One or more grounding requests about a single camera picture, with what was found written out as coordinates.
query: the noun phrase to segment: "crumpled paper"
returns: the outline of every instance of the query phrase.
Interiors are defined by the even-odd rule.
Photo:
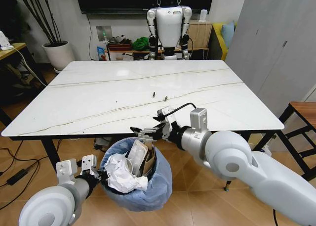
[[[113,154],[104,165],[107,171],[108,186],[122,193],[129,193],[134,189],[146,190],[147,177],[135,177],[128,169],[125,154]]]

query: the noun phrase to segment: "blue trash bag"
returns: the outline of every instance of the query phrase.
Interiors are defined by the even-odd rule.
[[[113,144],[105,153],[100,169],[104,169],[108,158],[115,154],[124,154],[130,152],[136,137],[122,139]],[[172,174],[168,161],[163,154],[155,147],[156,163],[153,168],[153,175],[148,181],[147,190],[133,190],[127,194],[117,192],[116,190],[102,185],[106,194],[115,201],[120,207],[130,211],[153,211],[159,210],[168,201],[172,193]]]

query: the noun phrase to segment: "white table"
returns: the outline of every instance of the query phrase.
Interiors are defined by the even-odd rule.
[[[157,125],[157,110],[187,102],[207,109],[211,131],[249,135],[284,128],[221,60],[80,61],[70,63],[1,134],[42,140],[54,165],[54,138],[132,135],[131,126]],[[176,113],[181,126],[190,125],[191,110]]]

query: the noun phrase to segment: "humanoid robot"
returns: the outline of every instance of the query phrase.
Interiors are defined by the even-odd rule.
[[[181,44],[182,58],[189,59],[188,41],[192,10],[188,6],[181,6],[181,0],[157,0],[158,7],[147,12],[147,23],[151,35],[149,36],[149,60],[156,60],[158,53],[158,40],[160,40],[164,53],[163,60],[177,60],[174,53],[178,43]]]

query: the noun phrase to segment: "wooden floor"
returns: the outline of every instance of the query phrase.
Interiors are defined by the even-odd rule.
[[[49,72],[48,79],[54,77]],[[28,101],[3,107],[11,116],[17,115]],[[11,141],[0,137],[0,147],[8,147],[14,152],[20,141]],[[192,157],[175,145],[163,141],[157,142],[157,147],[169,161],[173,175],[173,193],[163,209],[155,212],[135,213],[120,208],[111,201],[100,186],[94,190],[82,207],[80,219],[76,226],[272,226],[274,225],[272,209],[257,200],[240,181],[233,181],[230,191],[225,192],[225,181],[219,180],[209,170],[197,165]],[[62,141],[59,155],[62,160],[68,158],[81,159],[87,154],[96,154],[98,163],[103,157],[101,151],[93,149],[93,139]],[[40,141],[24,141],[19,151],[19,158],[40,158],[45,151]],[[298,173],[299,166],[287,152],[273,153],[273,157]],[[316,158],[307,159],[308,164],[315,165]],[[9,166],[11,157],[6,151],[0,150],[0,171]],[[0,185],[21,168],[31,162],[15,162],[8,172],[0,177]],[[31,175],[27,174],[14,186],[4,186],[0,189],[0,207],[13,199],[25,186]],[[19,213],[26,201],[39,190],[57,184],[56,174],[46,158],[41,161],[40,170],[27,187],[26,191],[11,205],[0,211],[0,226],[17,225]],[[288,218],[277,213],[278,224],[296,225]]]

